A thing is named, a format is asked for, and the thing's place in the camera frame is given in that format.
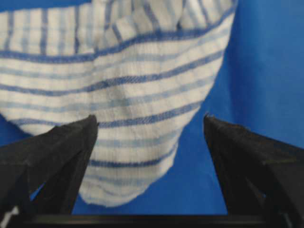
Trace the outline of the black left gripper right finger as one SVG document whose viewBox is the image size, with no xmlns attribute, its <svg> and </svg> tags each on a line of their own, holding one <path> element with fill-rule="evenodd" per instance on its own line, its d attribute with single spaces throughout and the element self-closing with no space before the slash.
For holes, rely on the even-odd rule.
<svg viewBox="0 0 304 228">
<path fill-rule="evenodd" d="M 215 228 L 301 228 L 302 148 L 206 115 L 203 132 L 228 213 L 208 216 Z"/>
</svg>

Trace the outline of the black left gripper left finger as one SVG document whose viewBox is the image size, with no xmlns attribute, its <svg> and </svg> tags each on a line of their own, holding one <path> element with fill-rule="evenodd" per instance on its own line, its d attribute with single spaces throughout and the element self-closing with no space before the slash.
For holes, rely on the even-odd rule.
<svg viewBox="0 0 304 228">
<path fill-rule="evenodd" d="M 97 140 L 94 115 L 0 149 L 0 216 L 70 214 Z"/>
</svg>

